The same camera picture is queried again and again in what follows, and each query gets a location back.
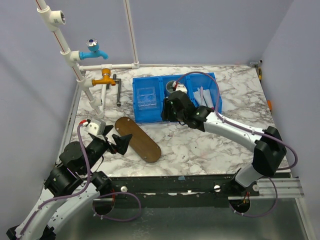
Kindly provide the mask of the clear plastic square holder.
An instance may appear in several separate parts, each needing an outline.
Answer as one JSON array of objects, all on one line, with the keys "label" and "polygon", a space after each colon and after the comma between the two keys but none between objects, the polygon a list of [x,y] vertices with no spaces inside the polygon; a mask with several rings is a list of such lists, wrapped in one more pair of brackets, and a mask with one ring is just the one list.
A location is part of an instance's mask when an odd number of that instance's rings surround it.
[{"label": "clear plastic square holder", "polygon": [[157,109],[159,105],[159,90],[156,87],[140,87],[135,91],[137,108],[140,111]]}]

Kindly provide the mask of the blue plastic divided bin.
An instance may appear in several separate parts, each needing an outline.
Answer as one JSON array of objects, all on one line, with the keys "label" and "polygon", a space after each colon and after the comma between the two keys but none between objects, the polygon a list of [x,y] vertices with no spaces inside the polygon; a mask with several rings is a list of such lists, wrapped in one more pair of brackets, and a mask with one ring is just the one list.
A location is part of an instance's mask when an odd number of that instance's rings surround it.
[{"label": "blue plastic divided bin", "polygon": [[[220,91],[216,84],[214,73],[192,72],[185,75],[169,75],[169,76],[152,76],[134,78],[132,81],[133,88],[133,110],[134,119],[136,123],[156,123],[163,122],[161,113],[163,110],[163,101],[166,97],[165,86],[169,81],[176,81],[176,84],[183,84],[187,87],[187,96],[196,107],[194,114],[190,117],[188,126],[197,129],[206,120],[206,116],[210,112],[222,112],[222,98]],[[138,88],[156,87],[158,89],[158,103],[157,109],[138,110],[136,100],[136,90]],[[203,90],[210,90],[211,98],[214,104],[214,109],[203,105],[198,105],[194,98],[194,92],[198,88],[203,87]]]}]

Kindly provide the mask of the oval wooden tray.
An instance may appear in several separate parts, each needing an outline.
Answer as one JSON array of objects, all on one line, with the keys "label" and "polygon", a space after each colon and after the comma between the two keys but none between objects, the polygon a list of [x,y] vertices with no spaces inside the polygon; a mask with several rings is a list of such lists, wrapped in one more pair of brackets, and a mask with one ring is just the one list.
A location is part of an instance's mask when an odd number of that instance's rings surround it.
[{"label": "oval wooden tray", "polygon": [[115,129],[121,136],[132,134],[129,145],[145,162],[155,163],[160,159],[161,148],[134,120],[121,117],[115,122]]}]

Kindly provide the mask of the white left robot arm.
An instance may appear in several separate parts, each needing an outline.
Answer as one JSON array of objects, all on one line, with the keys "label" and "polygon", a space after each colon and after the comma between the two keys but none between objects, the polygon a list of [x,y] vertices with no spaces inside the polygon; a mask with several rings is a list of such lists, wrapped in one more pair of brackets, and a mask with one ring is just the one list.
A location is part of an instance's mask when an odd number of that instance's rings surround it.
[{"label": "white left robot arm", "polygon": [[124,155],[127,152],[132,135],[114,134],[111,143],[106,135],[112,128],[91,120],[78,125],[78,140],[67,144],[60,154],[60,163],[44,181],[33,209],[20,225],[7,230],[10,240],[53,240],[58,227],[52,218],[61,223],[94,197],[115,195],[107,175],[91,170],[104,153]]}]

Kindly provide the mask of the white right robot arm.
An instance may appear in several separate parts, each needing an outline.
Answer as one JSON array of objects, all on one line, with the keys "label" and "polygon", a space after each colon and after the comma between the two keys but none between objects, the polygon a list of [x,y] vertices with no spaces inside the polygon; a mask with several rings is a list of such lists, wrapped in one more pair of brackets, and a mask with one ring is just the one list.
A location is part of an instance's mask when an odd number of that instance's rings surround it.
[{"label": "white right robot arm", "polygon": [[236,196],[243,195],[260,178],[272,177],[287,154],[275,127],[253,128],[220,115],[214,108],[196,107],[180,90],[164,99],[161,117],[165,122],[179,122],[191,129],[222,136],[253,153],[252,162],[240,168],[227,184]]}]

